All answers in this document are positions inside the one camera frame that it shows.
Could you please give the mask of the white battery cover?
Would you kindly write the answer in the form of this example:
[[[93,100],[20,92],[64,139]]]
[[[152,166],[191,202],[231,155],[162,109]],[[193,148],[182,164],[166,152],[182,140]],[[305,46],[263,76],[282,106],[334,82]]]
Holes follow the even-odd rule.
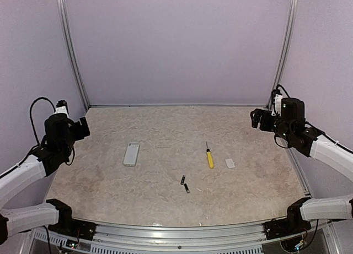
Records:
[[[226,167],[228,169],[234,169],[235,168],[235,163],[234,163],[233,159],[226,159],[225,163],[226,163]]]

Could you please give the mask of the white remote control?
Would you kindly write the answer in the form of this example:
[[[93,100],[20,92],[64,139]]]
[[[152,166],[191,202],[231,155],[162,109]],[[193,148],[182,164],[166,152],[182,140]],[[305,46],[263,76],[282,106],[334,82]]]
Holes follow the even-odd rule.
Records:
[[[129,142],[125,151],[123,165],[134,167],[137,164],[138,154],[140,151],[140,142]]]

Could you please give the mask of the yellow handled screwdriver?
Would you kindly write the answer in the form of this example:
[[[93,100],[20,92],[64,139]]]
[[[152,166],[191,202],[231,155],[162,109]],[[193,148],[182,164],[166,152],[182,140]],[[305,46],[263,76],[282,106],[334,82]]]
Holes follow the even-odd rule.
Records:
[[[208,166],[210,169],[213,169],[214,168],[213,157],[212,157],[212,154],[209,149],[207,141],[205,142],[205,144],[206,144],[206,155],[207,155]]]

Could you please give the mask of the black AAA battery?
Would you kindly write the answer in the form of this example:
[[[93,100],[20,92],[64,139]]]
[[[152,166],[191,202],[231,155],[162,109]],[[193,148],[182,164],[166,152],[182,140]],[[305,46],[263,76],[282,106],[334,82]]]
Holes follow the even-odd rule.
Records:
[[[188,185],[186,183],[184,184],[184,188],[185,188],[186,192],[189,194],[190,190],[189,190]]]
[[[186,177],[186,175],[183,175],[183,176],[182,176],[182,178],[181,178],[181,182],[180,182],[180,184],[181,184],[181,185],[183,185],[183,184],[184,184],[185,177]]]

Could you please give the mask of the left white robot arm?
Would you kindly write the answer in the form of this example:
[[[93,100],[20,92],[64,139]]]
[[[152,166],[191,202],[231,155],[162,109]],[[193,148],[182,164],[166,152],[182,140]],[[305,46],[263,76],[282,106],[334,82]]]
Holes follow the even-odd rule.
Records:
[[[53,226],[70,235],[77,230],[71,207],[57,199],[36,206],[4,209],[19,192],[51,176],[58,168],[73,162],[75,142],[90,135],[87,120],[73,122],[65,113],[51,115],[45,121],[45,135],[24,160],[1,174],[1,243],[15,234],[40,226]]]

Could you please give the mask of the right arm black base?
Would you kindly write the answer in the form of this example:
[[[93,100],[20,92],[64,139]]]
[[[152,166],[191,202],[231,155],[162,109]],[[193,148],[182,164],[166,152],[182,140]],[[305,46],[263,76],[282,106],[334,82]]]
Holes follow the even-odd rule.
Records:
[[[290,236],[311,229],[309,221],[301,216],[300,207],[309,200],[308,197],[301,198],[287,208],[287,215],[282,219],[272,219],[264,223],[267,240]]]

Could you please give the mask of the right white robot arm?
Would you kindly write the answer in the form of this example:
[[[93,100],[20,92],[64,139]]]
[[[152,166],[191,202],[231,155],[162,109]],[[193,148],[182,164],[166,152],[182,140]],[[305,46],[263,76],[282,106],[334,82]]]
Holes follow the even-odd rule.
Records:
[[[274,133],[302,155],[318,160],[352,180],[352,151],[334,141],[305,119],[304,102],[275,96],[273,110],[255,109],[250,113],[253,128]],[[311,220],[351,220],[352,195],[323,199],[302,198],[287,209],[282,229],[294,234]]]

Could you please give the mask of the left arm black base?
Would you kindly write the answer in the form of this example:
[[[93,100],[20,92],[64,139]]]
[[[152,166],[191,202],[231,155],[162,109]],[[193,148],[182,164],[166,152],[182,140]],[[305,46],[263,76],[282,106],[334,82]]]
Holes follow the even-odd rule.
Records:
[[[93,222],[78,220],[72,217],[72,208],[57,199],[47,199],[58,211],[58,223],[49,225],[50,231],[75,237],[77,239],[93,240],[97,225]]]

